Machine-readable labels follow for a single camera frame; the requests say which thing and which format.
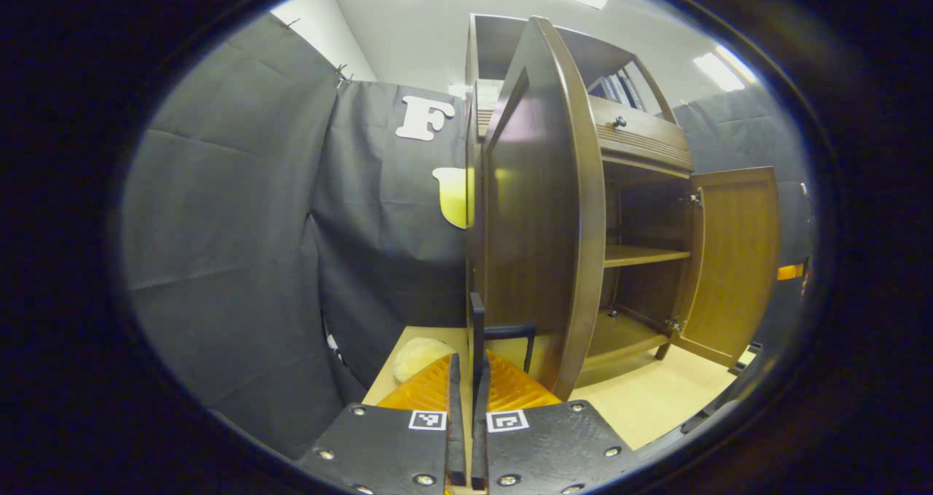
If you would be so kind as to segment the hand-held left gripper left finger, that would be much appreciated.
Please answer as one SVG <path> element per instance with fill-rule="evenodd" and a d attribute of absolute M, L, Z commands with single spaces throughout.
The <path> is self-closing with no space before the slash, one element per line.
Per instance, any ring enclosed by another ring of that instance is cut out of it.
<path fill-rule="evenodd" d="M 459 356 L 441 356 L 376 405 L 348 405 L 299 466 L 353 494 L 444 494 L 464 485 Z"/>

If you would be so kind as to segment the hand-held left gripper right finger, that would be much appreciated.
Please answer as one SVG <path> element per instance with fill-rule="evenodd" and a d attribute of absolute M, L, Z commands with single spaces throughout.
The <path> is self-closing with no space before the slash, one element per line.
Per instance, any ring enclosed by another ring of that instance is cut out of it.
<path fill-rule="evenodd" d="M 590 494 L 639 456 L 592 403 L 560 401 L 487 352 L 473 422 L 473 484 L 489 494 Z"/>

